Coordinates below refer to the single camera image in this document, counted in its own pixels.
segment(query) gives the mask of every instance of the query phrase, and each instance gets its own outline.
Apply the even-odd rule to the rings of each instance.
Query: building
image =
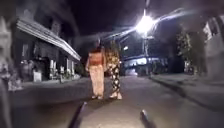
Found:
[[[205,56],[208,78],[223,81],[224,78],[224,15],[210,18],[204,28],[206,33]]]
[[[41,72],[43,80],[53,79],[57,73],[74,74],[80,56],[72,48],[75,20],[67,3],[21,0],[16,9],[13,56],[20,75],[32,80],[33,68]],[[23,67],[29,69],[27,75]]]

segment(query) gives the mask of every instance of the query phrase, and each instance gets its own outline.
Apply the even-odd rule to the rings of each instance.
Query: pavement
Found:
[[[122,77],[122,100],[108,98],[111,93],[110,83],[106,78],[103,100],[90,99],[92,88],[89,78],[60,87],[55,85],[55,88],[32,88],[24,90],[26,93],[11,95],[17,104],[19,101],[39,100],[39,104],[20,104],[13,107],[14,128],[67,128],[77,106],[83,101],[87,101],[87,106],[81,114],[79,128],[144,128],[140,119],[142,109],[147,111],[157,128],[224,127],[223,111],[213,111],[198,105],[148,78]]]
[[[153,75],[150,79],[200,106],[224,111],[224,82],[209,82],[186,74]]]

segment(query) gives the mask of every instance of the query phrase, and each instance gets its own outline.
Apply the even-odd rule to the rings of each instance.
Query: person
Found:
[[[106,58],[104,48],[100,46],[100,40],[95,43],[95,48],[89,53],[86,70],[90,72],[92,80],[92,98],[103,99],[104,71],[106,71]]]
[[[116,43],[114,41],[111,42],[111,48],[106,52],[106,58],[107,68],[109,69],[113,87],[113,93],[110,98],[122,99],[119,80],[120,59],[118,48],[116,47]]]

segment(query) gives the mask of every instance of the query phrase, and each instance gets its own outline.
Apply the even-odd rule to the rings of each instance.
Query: night sky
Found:
[[[197,8],[203,6],[203,2],[209,0],[151,0],[147,13],[156,18],[167,14],[179,7]],[[68,0],[71,11],[74,14],[81,36],[110,32],[122,27],[135,26],[143,14],[145,0]],[[177,29],[174,27],[175,22],[163,23],[166,27],[160,28],[157,36],[160,42],[169,42],[175,38]],[[125,42],[132,45],[136,51],[135,42]],[[78,53],[86,60],[88,56],[89,44],[83,42]]]
[[[144,8],[144,0],[71,0],[70,3],[81,35],[133,26]]]

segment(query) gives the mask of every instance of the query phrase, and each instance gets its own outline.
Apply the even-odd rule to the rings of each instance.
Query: sidewalk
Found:
[[[214,85],[186,74],[153,75],[150,79],[202,107],[224,111],[224,83]]]
[[[75,77],[72,79],[62,79],[62,83],[60,83],[59,80],[47,80],[47,81],[41,81],[41,82],[24,82],[22,83],[22,87],[23,88],[29,88],[29,87],[40,87],[40,86],[48,86],[48,87],[52,87],[55,84],[65,84],[67,82],[72,82],[75,80],[79,80],[80,77]]]

